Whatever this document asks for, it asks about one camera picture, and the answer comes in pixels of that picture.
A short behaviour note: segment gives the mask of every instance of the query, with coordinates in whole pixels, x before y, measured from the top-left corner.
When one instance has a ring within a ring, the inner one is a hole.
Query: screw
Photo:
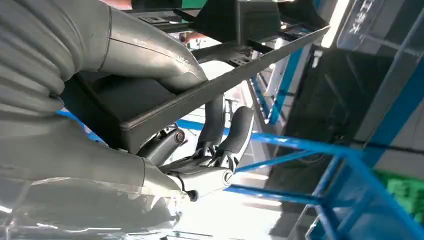
[[[182,143],[184,141],[184,134],[182,132],[178,132],[175,135],[175,141],[179,144]]]
[[[232,174],[231,172],[229,172],[229,173],[225,174],[225,176],[224,176],[224,180],[225,180],[227,183],[229,183],[229,182],[230,182],[231,177],[233,177],[233,174]]]

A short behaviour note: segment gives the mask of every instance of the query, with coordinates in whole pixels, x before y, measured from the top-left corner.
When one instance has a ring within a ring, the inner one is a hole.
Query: fluorescent light
[[[329,48],[333,43],[334,37],[336,36],[337,29],[342,21],[343,15],[345,14],[346,8],[348,7],[349,0],[338,0],[335,4],[334,11],[330,19],[330,29],[322,38],[321,46]]]

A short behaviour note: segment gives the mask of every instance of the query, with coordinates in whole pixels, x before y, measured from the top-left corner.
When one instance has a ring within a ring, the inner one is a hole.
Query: gray robot arm
[[[90,141],[76,121],[57,114],[64,82],[82,70],[154,78],[175,93],[207,81],[181,43],[98,0],[1,0],[4,234],[61,238],[171,228],[179,215],[167,210],[187,196],[181,190],[202,196],[231,183],[234,168],[221,160],[239,161],[245,143],[224,142],[217,151],[223,158],[199,154],[158,169]],[[213,120],[198,152],[220,143],[225,122],[222,96],[206,107],[220,114],[206,111]]]

